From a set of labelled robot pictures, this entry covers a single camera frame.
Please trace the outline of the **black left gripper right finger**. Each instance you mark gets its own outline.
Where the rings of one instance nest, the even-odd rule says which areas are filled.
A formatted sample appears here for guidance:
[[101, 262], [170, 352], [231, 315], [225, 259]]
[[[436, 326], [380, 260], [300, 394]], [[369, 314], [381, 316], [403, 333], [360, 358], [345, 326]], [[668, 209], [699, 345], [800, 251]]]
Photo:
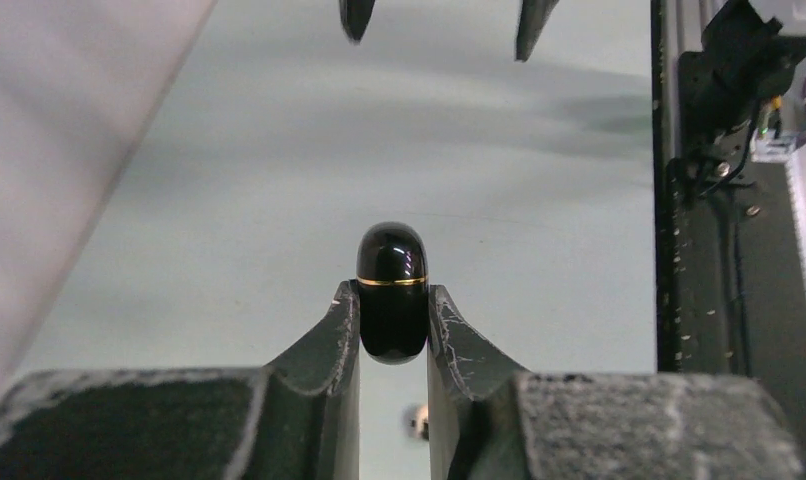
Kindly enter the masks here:
[[755, 382], [706, 374], [536, 373], [430, 290], [436, 479], [804, 479], [779, 407]]

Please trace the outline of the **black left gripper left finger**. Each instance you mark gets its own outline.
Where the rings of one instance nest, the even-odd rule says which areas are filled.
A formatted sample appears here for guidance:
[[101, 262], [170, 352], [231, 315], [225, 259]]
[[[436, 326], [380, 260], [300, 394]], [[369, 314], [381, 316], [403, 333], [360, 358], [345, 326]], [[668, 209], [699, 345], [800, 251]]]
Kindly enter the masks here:
[[0, 479], [355, 479], [359, 300], [263, 366], [45, 370], [0, 400]]

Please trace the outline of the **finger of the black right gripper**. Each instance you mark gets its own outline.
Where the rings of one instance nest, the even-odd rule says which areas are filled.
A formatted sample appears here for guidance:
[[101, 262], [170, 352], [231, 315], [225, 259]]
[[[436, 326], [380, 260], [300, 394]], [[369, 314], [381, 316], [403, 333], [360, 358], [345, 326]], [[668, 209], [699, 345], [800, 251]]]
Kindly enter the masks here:
[[360, 43], [370, 22], [375, 0], [339, 0], [342, 29], [351, 43]]
[[559, 0], [522, 0], [515, 40], [515, 60], [526, 62]]

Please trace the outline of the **black glossy earbud charging case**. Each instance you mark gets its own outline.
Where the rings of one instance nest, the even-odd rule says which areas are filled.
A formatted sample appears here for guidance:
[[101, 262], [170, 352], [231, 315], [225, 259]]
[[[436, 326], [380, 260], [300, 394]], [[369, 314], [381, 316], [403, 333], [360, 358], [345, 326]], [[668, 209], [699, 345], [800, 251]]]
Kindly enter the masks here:
[[429, 334], [429, 281], [420, 235], [401, 222], [382, 222], [363, 235], [356, 262], [360, 338], [379, 363], [417, 357]]

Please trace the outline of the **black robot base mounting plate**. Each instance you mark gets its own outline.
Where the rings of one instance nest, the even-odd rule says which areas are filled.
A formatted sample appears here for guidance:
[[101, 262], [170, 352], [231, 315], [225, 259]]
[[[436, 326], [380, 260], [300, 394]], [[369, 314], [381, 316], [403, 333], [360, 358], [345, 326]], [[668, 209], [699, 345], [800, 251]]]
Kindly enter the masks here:
[[[756, 379], [806, 444], [806, 26], [753, 1], [650, 5], [657, 367]], [[786, 163], [751, 160], [783, 100]]]

